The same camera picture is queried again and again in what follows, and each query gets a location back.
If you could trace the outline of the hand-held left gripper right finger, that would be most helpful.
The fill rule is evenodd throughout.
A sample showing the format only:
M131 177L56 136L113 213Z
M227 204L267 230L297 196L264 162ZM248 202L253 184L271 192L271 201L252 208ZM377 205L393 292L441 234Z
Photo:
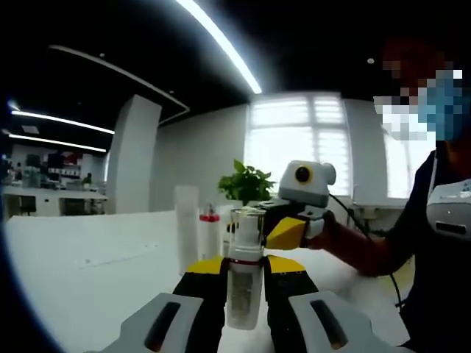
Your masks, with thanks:
M331 291L320 291L305 267L284 257L263 259L267 322L276 352L408 352L391 346L371 321Z

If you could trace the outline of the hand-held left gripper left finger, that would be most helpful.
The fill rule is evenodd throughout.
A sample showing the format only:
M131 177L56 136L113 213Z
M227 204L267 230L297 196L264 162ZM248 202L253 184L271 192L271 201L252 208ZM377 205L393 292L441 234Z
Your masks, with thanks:
M191 265L172 293L125 319L103 352L217 352L225 323L226 260Z

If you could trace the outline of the person's right hand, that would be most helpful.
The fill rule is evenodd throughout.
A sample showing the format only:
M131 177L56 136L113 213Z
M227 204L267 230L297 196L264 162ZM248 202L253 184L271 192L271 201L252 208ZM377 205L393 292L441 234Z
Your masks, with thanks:
M329 210L322 216L322 220L322 231L308 242L309 248L325 250L337 257L344 256L355 240L355 233L340 224L334 213Z

